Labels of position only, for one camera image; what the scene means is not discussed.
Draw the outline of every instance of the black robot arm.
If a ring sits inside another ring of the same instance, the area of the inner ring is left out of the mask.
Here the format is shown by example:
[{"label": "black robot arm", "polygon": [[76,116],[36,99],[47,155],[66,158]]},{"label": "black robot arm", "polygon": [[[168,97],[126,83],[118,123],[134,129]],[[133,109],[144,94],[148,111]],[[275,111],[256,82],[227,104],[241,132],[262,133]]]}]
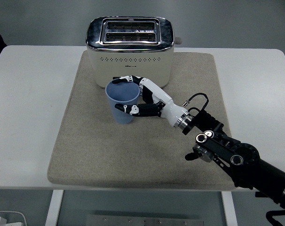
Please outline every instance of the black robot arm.
[{"label": "black robot arm", "polygon": [[[232,178],[236,187],[256,188],[285,209],[285,172],[262,160],[254,146],[227,136],[222,130],[223,124],[205,110],[198,114],[194,117],[197,123],[191,126],[204,132],[196,136],[196,145],[193,152],[185,156],[186,160],[213,161]],[[275,215],[285,215],[285,210],[267,213],[272,225],[281,225],[272,218]]]}]

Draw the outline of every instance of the black cable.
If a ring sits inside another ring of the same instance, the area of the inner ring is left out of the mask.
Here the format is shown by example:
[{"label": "black cable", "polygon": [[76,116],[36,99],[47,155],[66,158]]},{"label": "black cable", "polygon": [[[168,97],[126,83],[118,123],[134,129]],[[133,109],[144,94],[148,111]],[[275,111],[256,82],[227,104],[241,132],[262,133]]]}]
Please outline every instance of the black cable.
[{"label": "black cable", "polygon": [[196,107],[191,107],[191,108],[188,110],[188,112],[190,112],[191,110],[196,110],[196,111],[200,112],[200,110],[199,110],[198,108],[196,108]]},{"label": "black cable", "polygon": [[282,215],[285,215],[285,210],[269,211],[266,213],[266,218],[273,226],[283,226],[281,223],[279,223],[277,220],[273,218],[273,216],[282,216]]},{"label": "black cable", "polygon": [[206,103],[205,103],[205,104],[203,105],[203,107],[202,107],[202,110],[204,110],[204,109],[206,108],[208,102],[209,102],[209,99],[208,99],[208,97],[207,97],[207,95],[206,95],[205,93],[196,93],[196,94],[192,95],[192,96],[190,97],[190,99],[189,99],[189,102],[190,102],[193,98],[195,98],[196,96],[200,96],[200,95],[202,95],[202,96],[204,96],[204,97],[206,98]]}]

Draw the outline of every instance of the toaster vent holes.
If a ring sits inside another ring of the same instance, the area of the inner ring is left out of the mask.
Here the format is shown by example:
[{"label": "toaster vent holes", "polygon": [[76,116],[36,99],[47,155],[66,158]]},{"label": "toaster vent holes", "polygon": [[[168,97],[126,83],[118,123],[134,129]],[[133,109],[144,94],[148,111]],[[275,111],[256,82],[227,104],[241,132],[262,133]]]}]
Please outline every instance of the toaster vent holes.
[{"label": "toaster vent holes", "polygon": [[160,59],[160,57],[158,57],[158,58],[113,58],[113,57],[110,57],[110,58],[108,58],[108,57],[101,57],[100,58],[100,60],[101,61],[111,61],[111,62],[113,62],[113,61],[115,61],[115,62],[151,62],[151,61],[153,61],[153,62],[156,62],[156,61],[160,61],[161,59]]}]

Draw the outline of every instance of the metal plate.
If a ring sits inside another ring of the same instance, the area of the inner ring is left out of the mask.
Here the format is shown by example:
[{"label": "metal plate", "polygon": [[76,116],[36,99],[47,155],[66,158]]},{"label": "metal plate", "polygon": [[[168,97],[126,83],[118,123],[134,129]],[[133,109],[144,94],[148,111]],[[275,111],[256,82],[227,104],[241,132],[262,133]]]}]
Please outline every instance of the metal plate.
[{"label": "metal plate", "polygon": [[202,220],[88,215],[86,226],[203,226]]}]

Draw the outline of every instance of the robot finger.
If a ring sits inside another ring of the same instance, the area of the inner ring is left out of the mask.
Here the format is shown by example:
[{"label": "robot finger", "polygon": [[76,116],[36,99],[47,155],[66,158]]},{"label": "robot finger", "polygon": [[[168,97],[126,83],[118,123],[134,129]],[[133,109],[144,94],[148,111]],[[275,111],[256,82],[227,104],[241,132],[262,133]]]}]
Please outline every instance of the robot finger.
[{"label": "robot finger", "polygon": [[123,76],[123,77],[113,77],[113,84],[118,84],[120,82],[134,82],[137,85],[140,85],[141,80],[143,79],[143,77],[137,77],[137,76],[133,76],[133,75],[127,75],[127,76]]},{"label": "robot finger", "polygon": [[115,108],[135,117],[161,116],[162,106],[158,104],[123,105],[115,104]]}]

